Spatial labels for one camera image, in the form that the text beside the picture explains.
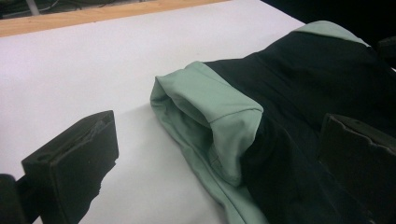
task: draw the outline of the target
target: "black object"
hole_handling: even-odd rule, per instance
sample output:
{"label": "black object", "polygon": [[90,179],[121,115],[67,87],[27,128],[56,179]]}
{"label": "black object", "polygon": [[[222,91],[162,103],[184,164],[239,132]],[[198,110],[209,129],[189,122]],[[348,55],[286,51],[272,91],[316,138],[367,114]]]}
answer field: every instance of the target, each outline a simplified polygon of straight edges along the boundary
{"label": "black object", "polygon": [[390,66],[396,68],[396,36],[385,38],[378,42],[379,56]]}
{"label": "black object", "polygon": [[0,222],[78,223],[119,156],[112,111],[88,116],[22,161],[15,182],[0,175]]}
{"label": "black object", "polygon": [[328,115],[319,160],[376,224],[396,223],[396,139],[355,119]]}

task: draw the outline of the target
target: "dark background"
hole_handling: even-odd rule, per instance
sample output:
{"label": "dark background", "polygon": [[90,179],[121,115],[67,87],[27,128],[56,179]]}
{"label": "dark background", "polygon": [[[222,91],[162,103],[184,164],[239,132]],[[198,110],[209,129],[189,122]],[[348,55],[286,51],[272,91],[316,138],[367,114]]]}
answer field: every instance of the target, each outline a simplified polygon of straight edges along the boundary
{"label": "dark background", "polygon": [[262,0],[293,18],[337,23],[376,48],[381,39],[396,36],[396,0]]}

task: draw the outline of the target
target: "white surface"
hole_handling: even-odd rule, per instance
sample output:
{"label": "white surface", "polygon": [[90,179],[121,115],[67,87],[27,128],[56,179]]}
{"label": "white surface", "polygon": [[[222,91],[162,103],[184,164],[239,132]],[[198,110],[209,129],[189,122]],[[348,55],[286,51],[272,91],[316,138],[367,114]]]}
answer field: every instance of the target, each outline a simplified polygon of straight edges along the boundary
{"label": "white surface", "polygon": [[0,173],[20,178],[22,159],[111,109],[120,158],[80,223],[226,223],[151,111],[154,77],[244,57],[301,25],[233,0],[0,38]]}

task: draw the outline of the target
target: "white table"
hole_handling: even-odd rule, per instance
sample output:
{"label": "white table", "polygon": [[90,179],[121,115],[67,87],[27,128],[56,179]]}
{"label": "white table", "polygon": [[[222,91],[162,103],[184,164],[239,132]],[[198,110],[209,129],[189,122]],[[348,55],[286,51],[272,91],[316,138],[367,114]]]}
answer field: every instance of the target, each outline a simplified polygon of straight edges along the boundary
{"label": "white table", "polygon": [[233,0],[2,37],[0,173],[22,177],[26,156],[114,110],[120,158],[80,223],[226,223],[151,111],[154,77],[244,57],[301,25],[259,0]]}

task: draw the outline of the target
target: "wooden surface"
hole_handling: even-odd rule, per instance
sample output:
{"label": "wooden surface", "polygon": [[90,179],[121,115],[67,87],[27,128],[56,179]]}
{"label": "wooden surface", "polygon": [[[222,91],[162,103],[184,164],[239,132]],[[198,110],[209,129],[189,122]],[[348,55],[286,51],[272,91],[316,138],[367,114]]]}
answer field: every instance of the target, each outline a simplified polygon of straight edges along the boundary
{"label": "wooden surface", "polygon": [[81,11],[2,20],[0,21],[0,37],[32,33],[87,22],[161,12],[183,7],[196,7],[224,1],[228,0],[156,0],[114,7],[90,8]]}

